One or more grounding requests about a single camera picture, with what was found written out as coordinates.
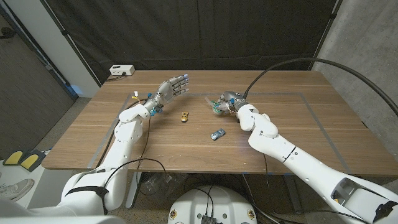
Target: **white sneaker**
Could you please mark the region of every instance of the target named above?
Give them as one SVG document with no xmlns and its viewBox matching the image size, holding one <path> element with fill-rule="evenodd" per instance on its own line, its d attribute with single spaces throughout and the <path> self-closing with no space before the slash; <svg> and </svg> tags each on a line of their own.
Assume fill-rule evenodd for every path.
<svg viewBox="0 0 398 224">
<path fill-rule="evenodd" d="M 33 179 L 25 179 L 17 184 L 0 188 L 0 199 L 8 199 L 16 202 L 23 197 L 34 185 Z"/>
</svg>

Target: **dark backdrop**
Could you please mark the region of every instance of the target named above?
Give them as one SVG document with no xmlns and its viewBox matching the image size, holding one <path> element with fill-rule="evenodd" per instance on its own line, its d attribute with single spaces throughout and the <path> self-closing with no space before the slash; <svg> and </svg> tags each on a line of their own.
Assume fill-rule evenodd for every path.
<svg viewBox="0 0 398 224">
<path fill-rule="evenodd" d="M 335 5 L 335 0 L 47 2 L 102 83 L 118 63 L 137 70 L 264 70 L 312 57 Z"/>
</svg>

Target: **white robotic arm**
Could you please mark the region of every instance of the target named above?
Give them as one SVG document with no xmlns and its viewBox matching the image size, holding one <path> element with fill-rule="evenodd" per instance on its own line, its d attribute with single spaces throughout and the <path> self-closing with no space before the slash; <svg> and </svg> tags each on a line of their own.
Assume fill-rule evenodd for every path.
<svg viewBox="0 0 398 224">
<path fill-rule="evenodd" d="M 375 183 L 338 172 L 295 146 L 279 133 L 266 114 L 246 102 L 239 93 L 224 92 L 213 110 L 235 111 L 243 131 L 252 131 L 249 144 L 255 150 L 282 162 L 337 212 L 368 223 L 398 220 L 398 195 Z M 347 223 L 361 223 L 341 215 Z"/>
<path fill-rule="evenodd" d="M 141 120 L 160 113 L 163 106 L 175 96 L 189 90 L 185 88 L 186 85 L 187 74 L 173 77 L 163 82 L 156 94 L 143 105 L 138 104 L 123 111 L 119 115 L 120 122 L 114 129 L 114 143 L 103 163 L 96 169 L 71 177 L 63 189 L 61 202 L 56 207 L 26 210 L 16 203 L 0 202 L 0 217 L 90 216 L 103 215 L 108 210 L 118 208 L 126 191 L 128 167 L 113 172 L 131 160 L 132 148 L 142 136 Z"/>
</svg>

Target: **power outlet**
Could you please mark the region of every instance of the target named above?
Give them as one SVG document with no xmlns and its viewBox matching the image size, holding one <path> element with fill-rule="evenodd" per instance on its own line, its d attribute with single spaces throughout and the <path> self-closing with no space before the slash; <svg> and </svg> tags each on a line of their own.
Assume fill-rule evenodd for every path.
<svg viewBox="0 0 398 224">
<path fill-rule="evenodd" d="M 112 75 L 122 75 L 126 72 L 126 75 L 132 75 L 136 69 L 132 65 L 112 65 L 109 69 Z"/>
</svg>

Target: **yellow toy car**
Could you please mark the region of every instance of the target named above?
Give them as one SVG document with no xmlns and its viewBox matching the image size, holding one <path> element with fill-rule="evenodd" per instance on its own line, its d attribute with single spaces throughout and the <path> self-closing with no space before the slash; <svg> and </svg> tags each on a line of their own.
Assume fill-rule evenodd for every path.
<svg viewBox="0 0 398 224">
<path fill-rule="evenodd" d="M 182 112 L 181 122 L 185 123 L 188 121 L 188 112 Z"/>
</svg>

